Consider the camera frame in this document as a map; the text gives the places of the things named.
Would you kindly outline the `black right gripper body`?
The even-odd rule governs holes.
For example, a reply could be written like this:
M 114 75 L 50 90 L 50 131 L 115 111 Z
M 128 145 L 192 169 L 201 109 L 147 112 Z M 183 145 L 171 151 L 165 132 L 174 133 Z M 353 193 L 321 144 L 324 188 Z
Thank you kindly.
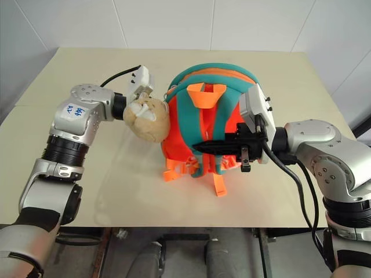
M 245 123 L 237 123 L 234 140 L 236 161 L 241 164 L 241 172 L 248 173 L 251 171 L 250 164 L 261 159 L 263 155 L 262 142 L 267 141 L 265 124 L 256 124 L 255 133 L 253 133 Z

